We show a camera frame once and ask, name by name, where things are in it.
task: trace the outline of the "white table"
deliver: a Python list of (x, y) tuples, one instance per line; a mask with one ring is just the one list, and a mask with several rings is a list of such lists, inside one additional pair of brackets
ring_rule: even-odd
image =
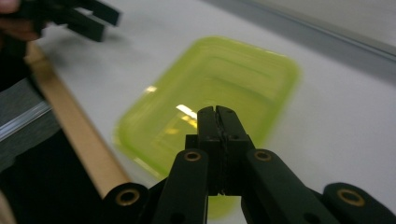
[[(157, 180), (113, 146), (114, 125), (193, 41), (224, 35), (302, 69), (269, 141), (256, 147), (273, 150), (311, 189), (347, 182), (396, 213), (395, 62), (236, 0), (107, 2), (123, 14), (104, 43), (59, 27), (38, 43), (135, 182)], [(241, 223), (238, 210), (209, 223)]]

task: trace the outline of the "hand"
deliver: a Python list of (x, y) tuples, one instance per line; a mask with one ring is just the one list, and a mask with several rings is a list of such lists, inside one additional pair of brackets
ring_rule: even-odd
[[(0, 0), (0, 14), (10, 14), (18, 11), (20, 0)], [(33, 23), (24, 19), (9, 19), (0, 16), (0, 48), (3, 47), (4, 35), (9, 35), (23, 41), (38, 39), (33, 29)]]

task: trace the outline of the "black tool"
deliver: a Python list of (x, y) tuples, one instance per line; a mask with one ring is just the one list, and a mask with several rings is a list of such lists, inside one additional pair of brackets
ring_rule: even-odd
[(256, 149), (235, 112), (200, 110), (169, 176), (151, 189), (124, 184), (105, 197), (102, 223), (206, 223), (208, 195), (242, 197), (247, 223), (396, 223), (387, 207), (357, 187), (307, 188), (272, 151)]
[[(18, 12), (0, 15), (0, 17), (32, 21), (34, 30), (39, 35), (46, 23), (53, 21), (55, 24), (66, 25), (67, 29), (100, 42), (103, 39), (106, 24), (117, 25), (120, 13), (95, 0), (21, 0)], [(6, 54), (21, 58), (26, 54), (26, 43), (6, 36), (1, 50)]]

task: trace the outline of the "green plastic tray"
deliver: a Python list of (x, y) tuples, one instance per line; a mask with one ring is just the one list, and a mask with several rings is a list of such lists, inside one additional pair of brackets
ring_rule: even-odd
[(225, 37), (202, 38), (120, 119), (115, 143), (131, 160), (165, 178), (186, 134), (196, 134), (195, 113), (223, 105), (236, 112), (261, 147), (298, 73), (285, 56)]

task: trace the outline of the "gray floor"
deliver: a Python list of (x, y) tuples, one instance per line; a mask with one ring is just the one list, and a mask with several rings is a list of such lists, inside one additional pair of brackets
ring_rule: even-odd
[[(25, 79), (0, 92), (0, 135), (5, 133), (2, 127), (42, 101)], [(16, 156), (49, 138), (59, 129), (59, 124), (50, 111), (0, 140), (0, 172), (12, 165)]]

